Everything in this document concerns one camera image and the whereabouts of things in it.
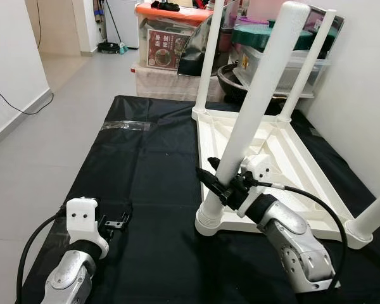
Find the white plastic table top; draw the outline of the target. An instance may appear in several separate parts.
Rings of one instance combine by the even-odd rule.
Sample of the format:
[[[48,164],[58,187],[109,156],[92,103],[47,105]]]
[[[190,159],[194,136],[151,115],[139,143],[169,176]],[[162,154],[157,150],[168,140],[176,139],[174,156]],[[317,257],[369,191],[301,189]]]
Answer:
[[[208,166],[208,157],[221,159],[237,117],[236,112],[205,110],[194,119],[198,124],[199,166]],[[247,156],[260,153],[273,158],[276,173],[283,174],[288,179],[289,185],[325,200],[339,200],[336,211],[341,217],[348,219],[358,217],[348,210],[344,199],[338,194],[289,122],[276,122],[273,116],[268,115],[262,118],[249,144]],[[202,195],[204,201],[208,195],[204,186]]]

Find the black tablecloth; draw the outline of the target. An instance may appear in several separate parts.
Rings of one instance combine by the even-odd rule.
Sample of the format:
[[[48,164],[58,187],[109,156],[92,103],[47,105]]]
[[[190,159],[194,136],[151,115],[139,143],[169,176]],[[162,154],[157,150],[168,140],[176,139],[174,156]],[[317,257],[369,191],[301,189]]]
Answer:
[[[189,101],[115,96],[104,122],[152,122],[153,127],[99,130],[68,194],[57,200],[62,205],[81,196],[97,199],[98,213],[109,219],[132,212],[130,224],[114,235],[107,257],[98,264],[87,304],[102,304],[92,299],[103,294],[106,270],[120,261],[123,246],[132,242],[137,219],[153,214],[196,232],[193,220],[201,204],[201,183],[195,172],[199,157],[192,107]],[[350,266],[380,269],[380,231],[370,245],[346,257],[341,287],[347,285],[344,275]]]

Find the black wok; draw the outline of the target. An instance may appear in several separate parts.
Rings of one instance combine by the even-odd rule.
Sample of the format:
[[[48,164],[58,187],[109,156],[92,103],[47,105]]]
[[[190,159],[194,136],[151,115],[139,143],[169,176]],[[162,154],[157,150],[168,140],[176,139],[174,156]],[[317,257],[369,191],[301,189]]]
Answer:
[[[248,93],[248,86],[243,85],[234,74],[238,63],[230,63],[219,67],[217,72],[218,82],[222,88],[225,103],[241,105]]]

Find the clear tape strip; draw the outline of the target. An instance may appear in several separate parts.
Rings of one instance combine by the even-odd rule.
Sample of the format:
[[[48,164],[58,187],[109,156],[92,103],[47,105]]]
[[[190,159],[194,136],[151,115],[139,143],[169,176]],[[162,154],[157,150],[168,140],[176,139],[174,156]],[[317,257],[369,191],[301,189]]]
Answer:
[[[152,127],[152,122],[115,120],[103,122],[100,130],[123,129],[146,132],[149,131]]]

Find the black bag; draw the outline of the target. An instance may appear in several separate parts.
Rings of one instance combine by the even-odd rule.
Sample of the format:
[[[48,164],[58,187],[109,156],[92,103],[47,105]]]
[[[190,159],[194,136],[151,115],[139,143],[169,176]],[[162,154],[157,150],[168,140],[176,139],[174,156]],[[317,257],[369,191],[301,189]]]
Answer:
[[[211,75],[216,75],[220,67],[228,64],[229,53],[232,48],[234,20],[238,16],[239,4],[229,2],[225,4],[222,13],[221,29],[218,33],[218,49],[215,52]],[[179,61],[177,73],[179,75],[198,77],[201,75],[203,60],[208,40],[211,17],[209,16],[191,35]]]

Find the red printed box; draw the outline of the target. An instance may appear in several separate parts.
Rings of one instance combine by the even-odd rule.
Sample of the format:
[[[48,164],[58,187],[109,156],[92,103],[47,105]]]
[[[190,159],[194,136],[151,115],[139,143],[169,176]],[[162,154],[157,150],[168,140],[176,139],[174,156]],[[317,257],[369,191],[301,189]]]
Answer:
[[[149,68],[177,70],[190,38],[187,32],[146,29],[141,43],[141,64]]]

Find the green pot lid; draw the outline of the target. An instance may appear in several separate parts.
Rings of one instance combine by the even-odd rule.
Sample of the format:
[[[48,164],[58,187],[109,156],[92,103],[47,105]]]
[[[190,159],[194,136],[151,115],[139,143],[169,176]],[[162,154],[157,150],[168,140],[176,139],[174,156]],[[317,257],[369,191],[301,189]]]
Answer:
[[[260,52],[265,50],[269,37],[273,32],[273,25],[269,24],[239,24],[234,27],[231,41],[242,46],[250,46]],[[314,43],[315,35],[319,32],[321,25],[307,23],[299,34],[299,38],[294,45],[294,51],[308,51]],[[326,40],[321,47],[321,52],[328,52],[334,44],[339,33],[339,28],[331,27]]]

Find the black floor mop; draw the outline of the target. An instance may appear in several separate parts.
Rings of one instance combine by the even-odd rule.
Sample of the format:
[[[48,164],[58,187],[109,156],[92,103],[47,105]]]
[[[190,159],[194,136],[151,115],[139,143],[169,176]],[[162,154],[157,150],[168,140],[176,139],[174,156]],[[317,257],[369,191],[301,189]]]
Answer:
[[[97,44],[100,53],[118,53],[124,54],[129,51],[129,47],[122,42],[103,41]]]

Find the white refrigerator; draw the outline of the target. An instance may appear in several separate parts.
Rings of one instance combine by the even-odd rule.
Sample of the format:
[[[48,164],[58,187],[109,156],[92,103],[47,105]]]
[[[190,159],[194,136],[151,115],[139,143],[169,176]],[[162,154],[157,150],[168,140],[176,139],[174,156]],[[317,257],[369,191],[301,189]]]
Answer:
[[[123,43],[132,49],[140,46],[138,17],[135,8],[142,0],[104,0],[106,40]]]

